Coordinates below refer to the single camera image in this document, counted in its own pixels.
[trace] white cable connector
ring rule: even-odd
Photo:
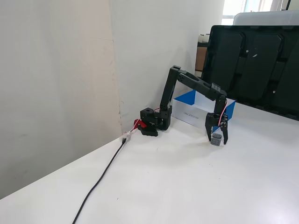
[[[122,141],[123,139],[127,139],[127,141],[129,141],[131,138],[131,132],[125,132],[124,134],[122,134],[122,136],[120,137],[120,141]]]
[[[137,121],[136,121],[136,123],[134,124],[134,127],[131,129],[131,131],[129,131],[129,132],[125,132],[124,134],[122,134],[122,136],[120,137],[120,141],[122,141],[123,139],[127,139],[127,141],[129,141],[130,140],[130,138],[131,138],[131,134],[133,134],[133,133],[135,133],[135,132],[133,132],[135,129],[135,126],[136,125],[138,125],[138,121],[139,121],[140,119],[138,119]]]

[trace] black robotic arm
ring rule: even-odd
[[[170,102],[177,80],[191,89],[203,94],[208,99],[212,101],[216,100],[214,113],[208,113],[206,115],[206,132],[209,140],[211,141],[212,128],[213,126],[218,126],[219,119],[221,119],[219,127],[223,132],[224,144],[226,144],[228,140],[228,117],[224,114],[221,117],[221,113],[226,106],[226,92],[221,90],[216,84],[208,84],[193,74],[181,70],[178,66],[173,66],[169,71],[160,103],[160,111],[156,112],[150,108],[140,111],[141,121],[146,125],[146,127],[138,125],[138,129],[143,135],[150,136],[158,135],[156,129],[168,129],[172,113],[172,106],[170,105]]]

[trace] white tabletop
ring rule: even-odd
[[[299,223],[299,122],[236,104],[224,147],[172,118],[133,134],[78,224]],[[0,200],[1,224],[71,224],[115,140]]]

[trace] window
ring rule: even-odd
[[[272,0],[225,0],[222,25],[232,25],[238,13],[270,11],[271,4]]]

